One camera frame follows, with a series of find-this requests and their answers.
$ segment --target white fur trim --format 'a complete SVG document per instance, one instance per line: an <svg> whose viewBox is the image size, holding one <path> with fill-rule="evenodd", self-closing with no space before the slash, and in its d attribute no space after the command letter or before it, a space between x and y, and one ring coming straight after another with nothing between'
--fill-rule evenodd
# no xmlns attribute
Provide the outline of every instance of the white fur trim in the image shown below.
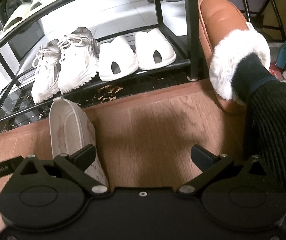
<svg viewBox="0 0 286 240"><path fill-rule="evenodd" d="M270 48L265 38L253 30L233 30L214 49L209 78L217 94L225 100L236 99L231 82L238 63L255 53L267 70L270 69Z"/></svg>

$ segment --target black metal shoe rack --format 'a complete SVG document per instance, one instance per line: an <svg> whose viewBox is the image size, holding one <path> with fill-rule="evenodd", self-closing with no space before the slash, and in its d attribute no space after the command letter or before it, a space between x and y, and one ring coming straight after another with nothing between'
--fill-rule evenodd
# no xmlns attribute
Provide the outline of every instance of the black metal shoe rack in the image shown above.
<svg viewBox="0 0 286 240"><path fill-rule="evenodd" d="M0 48L4 46L9 40L11 40L22 28L29 26L33 22L39 20L46 14L60 8L63 5L66 5L74 0L57 0L50 5L44 7L40 11L33 14L31 17L25 19L22 21L18 26L13 28L11 31L9 31L3 38L0 39ZM198 79L198 63L199 63L199 55L198 55L198 49L199 49L199 43L198 43L198 0L185 0L185 9L186 9L186 20L187 20L187 44L182 42L182 40L177 37L163 22L163 15L162 15L162 8L160 0L154 0L155 1L155 9L156 9L156 15L157 15L157 24L156 25L150 25L150 26L144 26L140 28L135 28L119 33L115 33L113 35L108 35L106 37L102 37L97 39L98 41L105 41L111 38L115 38L119 35L127 35L129 33L134 33L137 31L144 31L152 28L159 28L159 30L164 34L164 36L174 45L175 49L181 54L179 59L177 59L174 63L155 70L149 70L149 71L142 71L138 70L137 72L133 73L132 75L126 76L120 80L125 79L133 79L140 76L145 76L149 74L153 74L156 72L161 71L167 71L170 69L177 69L181 67L187 67L188 68L188 78L191 81L195 81ZM27 71L15 75L9 66L6 64L5 60L3 59L2 55L0 54L0 61L3 64L4 69L9 74L9 76L12 78L12 81L10 84L6 87L4 90L1 98L0 98L0 109L6 100L8 94L10 93L12 87L14 85L17 85L18 88L24 93L24 86L20 84L19 78L26 75L30 71L32 71L34 68L30 68ZM107 84L110 84L110 82L104 82L101 80L92 80L87 85L84 85L83 87L73 90L70 93L64 94L66 96L81 93L84 90L90 90L90 89L99 89L101 87L106 86ZM25 113L28 113L30 111L39 109L41 107L50 106L53 103L53 98L50 98L47 101L44 101L38 105L31 105L26 106L22 109L19 109L18 111L12 111L10 114L7 114L6 116L3 116L0 118L0 122L15 118L19 115L23 115Z"/></svg>
<svg viewBox="0 0 286 240"><path fill-rule="evenodd" d="M276 19L278 22L278 27L277 26L270 26L270 25L262 25L258 23L258 20L262 16L264 10L266 9L268 3L271 1L274 13L276 15ZM245 14L245 18L248 22L251 22L254 27L261 28L261 29L272 29L272 30L278 30L281 33L281 40L271 40L270 42L284 42L286 40L285 32L284 32L284 27L282 24L281 17L279 15L279 11L277 9L275 0L266 0L264 4L262 5L261 9L259 12L252 12L250 11L248 1L247 0L242 0L243 5L244 5L244 11L241 11L242 13Z"/></svg>

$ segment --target screw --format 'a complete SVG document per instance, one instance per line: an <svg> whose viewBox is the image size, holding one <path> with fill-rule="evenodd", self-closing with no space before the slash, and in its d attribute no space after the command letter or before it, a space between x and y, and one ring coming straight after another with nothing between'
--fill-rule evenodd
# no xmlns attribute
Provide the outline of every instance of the screw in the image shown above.
<svg viewBox="0 0 286 240"><path fill-rule="evenodd" d="M139 196L140 197L146 197L147 196L147 192L142 191L142 192L139 193Z"/></svg>
<svg viewBox="0 0 286 240"><path fill-rule="evenodd" d="M178 190L183 194L190 194L195 191L195 188L191 185L183 185Z"/></svg>
<svg viewBox="0 0 286 240"><path fill-rule="evenodd" d="M6 240L17 240L15 236L7 236Z"/></svg>
<svg viewBox="0 0 286 240"><path fill-rule="evenodd" d="M97 185L97 186L92 187L92 192L96 194L103 194L107 192L107 190L108 190L107 186L104 186L104 185Z"/></svg>

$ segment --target black ribbed pants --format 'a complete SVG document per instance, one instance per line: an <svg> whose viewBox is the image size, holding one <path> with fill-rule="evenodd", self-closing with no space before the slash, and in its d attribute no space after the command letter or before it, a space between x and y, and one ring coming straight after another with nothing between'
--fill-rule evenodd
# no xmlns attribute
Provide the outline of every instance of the black ribbed pants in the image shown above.
<svg viewBox="0 0 286 240"><path fill-rule="evenodd" d="M245 156L259 154L286 190L286 84L269 81L247 102ZM286 232L286 217L281 227Z"/></svg>

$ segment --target wooden floor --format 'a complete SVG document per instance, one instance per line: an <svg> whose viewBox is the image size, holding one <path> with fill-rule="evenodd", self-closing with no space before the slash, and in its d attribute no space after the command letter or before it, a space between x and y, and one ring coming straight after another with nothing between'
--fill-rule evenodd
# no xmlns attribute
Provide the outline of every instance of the wooden floor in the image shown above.
<svg viewBox="0 0 286 240"><path fill-rule="evenodd" d="M177 188L200 174L190 160L194 144L241 158L245 116L228 115L217 104L203 80L84 109L111 187ZM48 119L0 134L0 161L30 154L52 158ZM8 179L0 179L0 191Z"/></svg>

